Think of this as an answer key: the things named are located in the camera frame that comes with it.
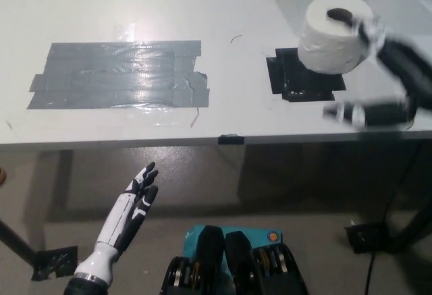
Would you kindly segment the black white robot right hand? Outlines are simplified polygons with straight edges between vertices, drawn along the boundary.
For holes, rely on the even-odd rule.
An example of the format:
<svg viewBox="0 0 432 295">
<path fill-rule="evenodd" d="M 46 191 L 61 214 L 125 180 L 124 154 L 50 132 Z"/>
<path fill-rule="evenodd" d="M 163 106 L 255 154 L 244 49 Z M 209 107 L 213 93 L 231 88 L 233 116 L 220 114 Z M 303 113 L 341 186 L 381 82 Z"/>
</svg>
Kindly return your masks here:
<svg viewBox="0 0 432 295">
<path fill-rule="evenodd" d="M 366 55 L 374 56 L 405 90 L 400 100 L 378 103 L 343 102 L 327 106 L 323 115 L 358 129 L 411 124 L 419 108 L 431 109 L 431 63 L 412 45 L 387 34 L 378 17 L 360 19 L 335 8 L 327 17 L 343 23 L 356 35 Z"/>
</svg>

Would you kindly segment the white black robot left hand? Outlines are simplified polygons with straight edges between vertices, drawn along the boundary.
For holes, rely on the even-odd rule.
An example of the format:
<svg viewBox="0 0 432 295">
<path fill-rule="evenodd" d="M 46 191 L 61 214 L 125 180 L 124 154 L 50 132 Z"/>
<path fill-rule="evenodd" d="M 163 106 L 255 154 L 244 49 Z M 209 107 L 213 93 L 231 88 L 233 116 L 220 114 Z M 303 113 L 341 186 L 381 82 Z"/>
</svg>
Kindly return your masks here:
<svg viewBox="0 0 432 295">
<path fill-rule="evenodd" d="M 155 163 L 144 167 L 128 184 L 111 208 L 91 255 L 74 272 L 75 278 L 109 287 L 113 264 L 129 247 L 159 191 L 153 184 L 158 171 Z"/>
</svg>

